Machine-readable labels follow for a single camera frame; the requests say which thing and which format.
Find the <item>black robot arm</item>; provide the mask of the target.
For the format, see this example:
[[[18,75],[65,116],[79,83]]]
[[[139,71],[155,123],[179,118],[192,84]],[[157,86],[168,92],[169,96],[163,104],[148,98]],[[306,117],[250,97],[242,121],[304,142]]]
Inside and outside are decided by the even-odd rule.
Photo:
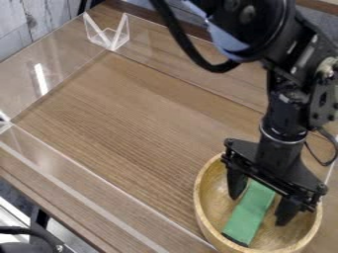
[[[238,63],[260,61],[267,70],[268,107],[260,140],[228,138],[222,162],[228,193],[242,194],[248,180],[282,200],[276,225],[314,211],[327,186],[306,168],[306,137],[335,120],[338,45],[295,9],[294,0],[184,0],[207,23],[212,42]]]

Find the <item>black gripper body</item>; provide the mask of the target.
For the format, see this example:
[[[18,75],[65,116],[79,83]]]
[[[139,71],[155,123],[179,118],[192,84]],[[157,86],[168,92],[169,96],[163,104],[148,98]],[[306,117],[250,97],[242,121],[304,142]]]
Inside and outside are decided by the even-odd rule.
[[[282,197],[298,197],[315,211],[327,186],[302,161],[302,149],[308,130],[302,126],[276,127],[260,123],[258,142],[238,138],[224,139],[220,161],[226,170],[232,167],[243,171],[248,180],[270,188]]]

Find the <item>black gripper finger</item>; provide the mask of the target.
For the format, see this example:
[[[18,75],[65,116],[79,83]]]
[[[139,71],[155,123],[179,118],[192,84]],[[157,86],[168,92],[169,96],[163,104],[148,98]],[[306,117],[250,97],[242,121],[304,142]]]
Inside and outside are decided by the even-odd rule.
[[[298,197],[282,197],[275,211],[276,226],[286,226],[300,211],[307,211],[302,199]]]
[[[247,174],[243,171],[230,167],[227,169],[227,184],[228,184],[228,195],[232,200],[236,200],[240,197],[247,187],[247,183],[248,183]]]

